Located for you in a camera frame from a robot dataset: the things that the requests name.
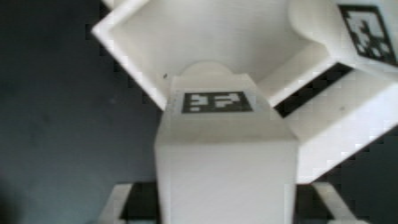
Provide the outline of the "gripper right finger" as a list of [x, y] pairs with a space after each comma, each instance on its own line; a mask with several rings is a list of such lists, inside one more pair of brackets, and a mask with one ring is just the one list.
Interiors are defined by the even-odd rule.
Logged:
[[314, 182], [312, 188], [331, 214], [331, 220], [326, 224], [369, 224], [367, 221], [355, 217], [331, 184], [328, 182]]

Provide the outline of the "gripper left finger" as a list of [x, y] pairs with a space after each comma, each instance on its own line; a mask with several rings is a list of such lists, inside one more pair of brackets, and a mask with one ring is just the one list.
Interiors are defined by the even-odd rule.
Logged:
[[132, 183], [116, 184], [111, 188], [106, 203], [93, 224], [125, 224], [120, 218]]

